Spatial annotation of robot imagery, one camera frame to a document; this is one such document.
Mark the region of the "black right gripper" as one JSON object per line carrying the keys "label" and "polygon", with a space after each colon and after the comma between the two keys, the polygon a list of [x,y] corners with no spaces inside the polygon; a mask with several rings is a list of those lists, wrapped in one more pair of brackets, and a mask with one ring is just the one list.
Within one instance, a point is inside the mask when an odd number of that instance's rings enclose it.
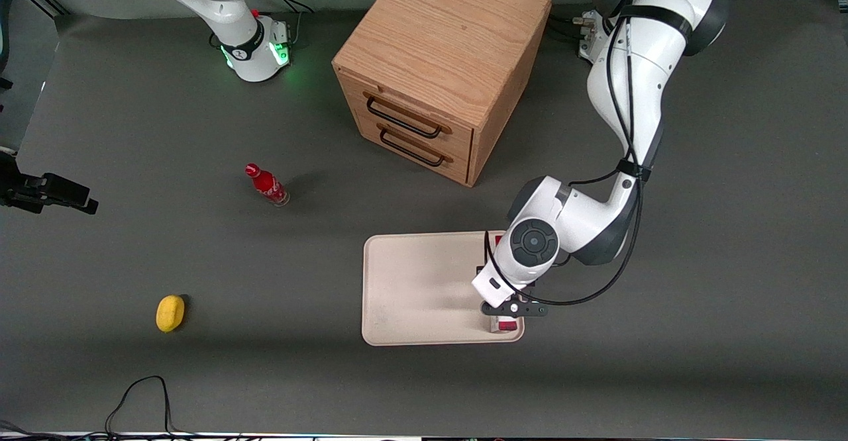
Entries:
{"label": "black right gripper", "polygon": [[[21,187],[22,202],[13,199]],[[15,157],[6,152],[1,154],[1,205],[4,207],[40,214],[46,206],[59,205],[94,215],[98,202],[91,199],[89,194],[89,187],[55,173],[44,173],[40,177],[31,176],[25,181]]]}

